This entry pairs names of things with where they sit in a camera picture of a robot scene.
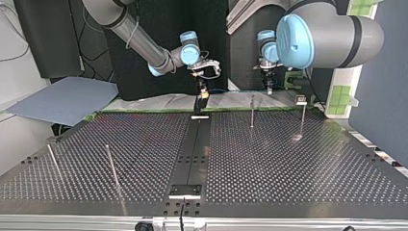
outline vertical post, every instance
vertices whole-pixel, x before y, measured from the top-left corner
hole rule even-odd
[[[105,145],[105,148],[108,154],[109,163],[111,164],[112,173],[114,174],[116,185],[119,188],[120,185],[119,185],[119,180],[117,179],[117,175],[116,175],[116,169],[115,169],[114,159],[112,158],[112,154],[111,154],[111,148],[107,144]]]
[[[58,174],[60,175],[61,181],[63,181],[63,175],[61,174],[60,167],[59,167],[59,164],[58,164],[58,162],[57,162],[57,159],[55,158],[54,151],[53,151],[53,149],[52,149],[51,144],[48,143],[48,144],[47,144],[47,147],[48,147],[48,151],[50,152],[52,161],[54,162],[54,165],[55,165],[55,167],[57,168],[57,172],[58,172]]]
[[[254,127],[254,118],[255,118],[255,103],[254,103],[254,97],[255,97],[255,96],[252,94],[251,104],[250,104],[250,107],[251,107],[251,128]]]

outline cable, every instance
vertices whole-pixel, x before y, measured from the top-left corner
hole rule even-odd
[[[137,16],[137,17],[136,17],[136,25],[135,25],[135,28],[133,29],[132,33],[130,34],[129,38],[128,38],[127,41],[126,41],[126,46],[125,46],[126,50],[129,50],[129,49],[130,49],[129,44],[130,44],[130,41],[132,40],[132,37],[133,37],[133,35],[135,34],[136,30],[139,28],[139,22],[140,22],[140,17]]]
[[[89,24],[87,18],[85,17],[85,6],[82,7],[82,17],[84,18],[85,24],[87,24],[87,26],[89,26],[93,31],[103,34],[103,31],[98,30],[98,29],[92,27],[92,26]]]
[[[96,61],[97,59],[101,58],[103,55],[105,55],[106,53],[108,53],[109,49],[104,50],[103,52],[101,52],[99,55],[95,56],[95,58],[88,58],[84,55],[84,58],[87,59],[88,61]]]
[[[206,53],[204,56],[203,56],[203,60],[205,60],[205,59],[207,59],[208,58],[208,56],[210,55],[210,51],[207,51],[207,50],[202,50],[200,53]]]
[[[15,14],[16,17],[18,17],[18,13],[15,11],[15,9],[14,9],[13,7],[7,5],[7,4],[5,4],[5,3],[3,3],[3,2],[0,2],[0,7],[1,7],[1,6],[6,7],[6,8],[9,9],[10,11],[12,11],[12,12]],[[17,32],[17,34],[18,34],[23,40],[27,41],[27,40],[23,37],[23,35],[20,34],[20,32],[17,30],[17,28],[15,28],[14,24],[12,24],[12,26],[14,27],[14,30]],[[29,50],[30,50],[30,45],[27,43],[27,47],[26,47],[25,51],[24,51],[21,55],[17,55],[17,56],[12,57],[12,58],[7,58],[7,59],[0,60],[0,62],[6,62],[6,61],[12,61],[12,60],[19,59],[19,58],[25,56],[25,55],[28,53]]]
[[[115,73],[114,73],[114,71],[112,70],[112,71],[111,71],[111,74],[109,74],[109,77],[108,77],[108,82],[109,82],[109,83],[112,82],[112,79],[114,79],[114,76],[115,76]]]
[[[18,13],[17,13],[17,11],[16,11],[13,7],[7,5],[7,4],[4,3],[4,2],[0,2],[0,7],[1,7],[1,6],[4,6],[4,7],[8,8],[10,11],[12,11],[12,12],[15,14],[15,16],[18,17]]]
[[[96,77],[96,75],[97,75],[97,76],[99,76],[102,80],[107,81],[107,79],[105,79],[101,74],[99,74],[99,73],[95,70],[95,68],[94,68],[90,63],[88,63],[87,61],[96,61],[97,59],[99,59],[100,57],[102,57],[104,54],[108,53],[109,50],[107,49],[107,50],[103,51],[102,53],[100,53],[99,55],[97,55],[96,57],[94,57],[93,59],[89,58],[88,56],[86,56],[86,55],[84,54],[84,52],[82,51],[82,48],[81,48],[81,38],[82,38],[82,36],[83,36],[83,34],[84,34],[84,32],[85,32],[85,28],[86,28],[87,22],[86,22],[86,21],[84,22],[84,24],[82,25],[82,28],[81,28],[81,32],[80,32],[80,34],[78,35],[77,27],[76,27],[75,20],[74,20],[74,17],[73,17],[73,10],[72,10],[71,0],[68,0],[68,6],[69,6],[69,12],[70,12],[70,16],[71,16],[72,25],[73,25],[73,27],[74,27],[74,34],[75,34],[75,38],[76,38],[76,42],[77,42],[77,46],[78,46],[78,51],[79,51],[80,56],[84,58],[84,59],[82,59],[83,63],[86,64],[86,65],[92,70],[92,72],[93,72],[92,77],[91,77],[92,79],[94,79],[94,78]],[[86,71],[84,70],[84,71],[80,74],[80,76],[84,75],[85,72],[86,72]]]
[[[126,41],[126,50],[130,48],[129,44],[130,41],[132,40],[133,35],[135,34],[136,30],[139,28],[139,23],[140,23],[140,5],[139,5],[139,0],[136,1],[136,25],[135,28],[133,28],[132,33],[130,34],[129,39]]]
[[[321,107],[323,107],[323,109],[326,111],[326,106],[323,105],[323,101],[320,100],[318,94],[317,94],[316,91],[315,91],[315,88],[313,87],[312,79],[310,78],[309,72],[307,71],[307,69],[304,69],[304,71],[305,71],[305,73],[306,73],[306,78],[307,78],[307,80],[309,81],[309,85],[310,85],[310,88],[311,88],[312,91],[313,91],[313,94],[314,94],[314,95],[316,96],[316,98],[318,99],[318,101],[319,101]]]
[[[174,60],[173,60],[173,56],[171,55],[171,53],[168,51],[168,50],[166,50],[166,49],[164,49],[166,52],[167,52],[167,54],[168,54],[168,56],[170,57],[170,60],[171,60],[171,63],[173,64],[173,70],[171,70],[171,74],[175,74],[176,72],[177,72],[177,65],[176,65],[176,63],[174,62]]]
[[[181,206],[181,213],[180,213],[180,230],[184,231],[184,222],[183,222],[183,213],[184,213],[184,202],[186,198],[183,199],[183,205]]]
[[[8,58],[8,59],[4,59],[4,60],[0,60],[0,62],[12,61],[12,60],[19,59],[19,58],[25,56],[28,53],[29,50],[30,50],[30,45],[27,45],[26,50],[21,55],[18,55],[18,56],[12,57],[12,58]]]

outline white wall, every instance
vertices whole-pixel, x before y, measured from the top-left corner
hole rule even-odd
[[[0,2],[13,7],[13,0]],[[22,54],[27,43],[11,25],[22,34],[13,12],[4,7],[0,7],[0,11],[3,14],[0,15],[0,60],[3,60]],[[46,82],[40,78],[31,52],[16,60],[0,62],[0,175],[42,148],[45,140],[52,136],[50,123],[5,112],[18,100],[45,87]]]

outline black backdrop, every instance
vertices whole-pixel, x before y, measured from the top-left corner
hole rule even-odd
[[[129,6],[136,15],[136,6]],[[211,89],[226,89],[228,79],[228,42],[226,15],[228,1],[214,0],[141,0],[140,25],[163,48],[171,50],[180,46],[179,36],[194,30],[202,50],[210,51],[209,58],[221,62],[222,75],[211,81]],[[153,77],[147,63],[132,49],[125,49],[125,42],[111,31],[106,31],[112,65],[124,100],[137,100],[166,93],[197,94],[193,77],[185,67],[177,73]]]

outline metal bracket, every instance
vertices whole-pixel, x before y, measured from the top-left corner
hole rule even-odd
[[[360,101],[358,101],[358,99],[350,96],[350,102],[348,105],[357,108],[359,104],[360,104]]]
[[[200,199],[200,185],[173,185],[171,186],[169,199]]]
[[[285,10],[289,8],[288,0],[240,0],[227,16],[227,33],[232,35],[255,12],[264,6],[276,5]]]

